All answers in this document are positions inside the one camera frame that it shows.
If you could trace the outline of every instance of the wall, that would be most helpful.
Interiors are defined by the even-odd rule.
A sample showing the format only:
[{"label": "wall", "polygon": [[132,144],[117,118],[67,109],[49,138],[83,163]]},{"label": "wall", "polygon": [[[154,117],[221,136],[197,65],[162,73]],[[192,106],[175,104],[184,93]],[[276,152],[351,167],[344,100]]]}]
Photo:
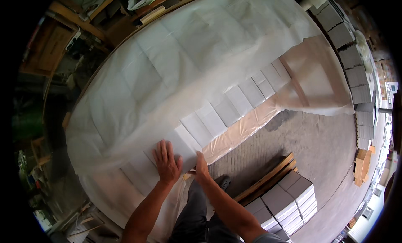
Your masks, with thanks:
[{"label": "wall", "polygon": [[356,224],[353,228],[348,232],[348,235],[356,242],[360,243],[367,236],[371,228],[373,227],[375,221],[377,220],[379,214],[382,211],[384,206],[384,191],[385,187],[378,184],[377,189],[381,190],[381,195],[377,197],[373,195],[367,205],[369,208],[373,210],[371,217],[367,220],[365,217],[360,216],[360,218],[356,221]]}]

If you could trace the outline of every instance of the white plastic wrap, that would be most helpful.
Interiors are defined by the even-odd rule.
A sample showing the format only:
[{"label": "white plastic wrap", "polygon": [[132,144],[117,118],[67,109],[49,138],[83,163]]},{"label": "white plastic wrap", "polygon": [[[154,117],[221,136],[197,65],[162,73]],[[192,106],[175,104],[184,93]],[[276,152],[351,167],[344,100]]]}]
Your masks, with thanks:
[{"label": "white plastic wrap", "polygon": [[121,167],[319,34],[293,0],[196,0],[161,17],[114,51],[73,111],[66,142],[75,172]]},{"label": "white plastic wrap", "polygon": [[[273,86],[270,73],[278,76]],[[213,102],[249,78],[266,100],[258,105],[260,95],[245,94],[254,109],[227,130],[222,121],[208,123],[206,116],[216,118]],[[146,26],[108,58],[73,111],[68,154],[91,201],[124,227],[157,180],[142,170],[153,167],[148,161],[129,161],[147,160],[142,153],[181,119],[194,112],[215,138],[203,148],[211,164],[283,109],[353,112],[339,61],[318,27],[293,0],[196,0]],[[204,128],[198,120],[183,124],[191,132]],[[204,144],[210,137],[197,139]],[[180,179],[149,240],[167,240],[183,188]]]}]

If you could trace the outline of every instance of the tile stack on pallet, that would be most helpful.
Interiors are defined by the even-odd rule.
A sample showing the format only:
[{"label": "tile stack on pallet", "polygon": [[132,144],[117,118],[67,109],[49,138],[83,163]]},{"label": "tile stack on pallet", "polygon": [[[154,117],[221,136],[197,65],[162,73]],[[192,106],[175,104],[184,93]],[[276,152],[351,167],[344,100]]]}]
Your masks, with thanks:
[{"label": "tile stack on pallet", "polygon": [[339,4],[327,0],[318,9],[310,8],[338,51],[346,72],[353,102],[369,103],[373,97],[374,75],[366,73],[363,54],[356,44],[354,28]]},{"label": "tile stack on pallet", "polygon": [[357,123],[357,147],[368,150],[374,139],[374,131],[377,126],[378,104],[376,91],[370,103],[358,104],[355,110]]},{"label": "tile stack on pallet", "polygon": [[290,171],[277,185],[245,208],[254,214],[265,230],[277,233],[282,229],[291,235],[317,212],[313,183]]}]

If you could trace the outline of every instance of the wooden block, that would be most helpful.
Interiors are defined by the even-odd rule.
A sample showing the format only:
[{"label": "wooden block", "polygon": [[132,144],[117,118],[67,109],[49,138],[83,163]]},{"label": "wooden block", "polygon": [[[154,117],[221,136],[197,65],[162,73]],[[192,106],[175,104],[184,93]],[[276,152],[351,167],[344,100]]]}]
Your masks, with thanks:
[{"label": "wooden block", "polygon": [[234,198],[235,201],[239,202],[240,200],[247,197],[249,194],[253,193],[257,190],[260,186],[262,186],[265,182],[270,180],[273,176],[275,176],[282,168],[284,168],[291,160],[293,159],[293,153],[291,152],[282,162],[279,163],[273,170],[271,170],[267,175],[261,178],[257,183],[249,187],[247,190],[239,194],[237,197]]},{"label": "wooden block", "polygon": [[161,13],[163,13],[163,11],[165,11],[165,7],[164,6],[160,6],[157,9],[155,9],[154,11],[152,11],[151,13],[147,14],[146,16],[144,16],[143,18],[140,19],[140,21],[142,22],[142,24],[145,24],[147,22],[152,21],[153,19],[157,18],[158,15],[160,15]]},{"label": "wooden block", "polygon": [[371,153],[372,153],[372,154],[375,154],[375,146],[370,145],[369,150],[371,150]]}]

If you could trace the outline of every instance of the wooden pallet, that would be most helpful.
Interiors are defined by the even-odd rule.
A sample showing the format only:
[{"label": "wooden pallet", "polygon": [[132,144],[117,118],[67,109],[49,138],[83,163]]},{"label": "wooden pallet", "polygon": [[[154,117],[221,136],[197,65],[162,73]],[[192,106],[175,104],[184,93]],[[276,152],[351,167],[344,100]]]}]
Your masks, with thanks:
[{"label": "wooden pallet", "polygon": [[294,159],[293,153],[290,153],[279,165],[257,181],[257,183],[235,197],[234,200],[243,206],[248,205],[253,200],[269,191],[269,189],[276,185],[291,170],[297,172],[298,168],[295,167],[295,164],[296,160]]}]

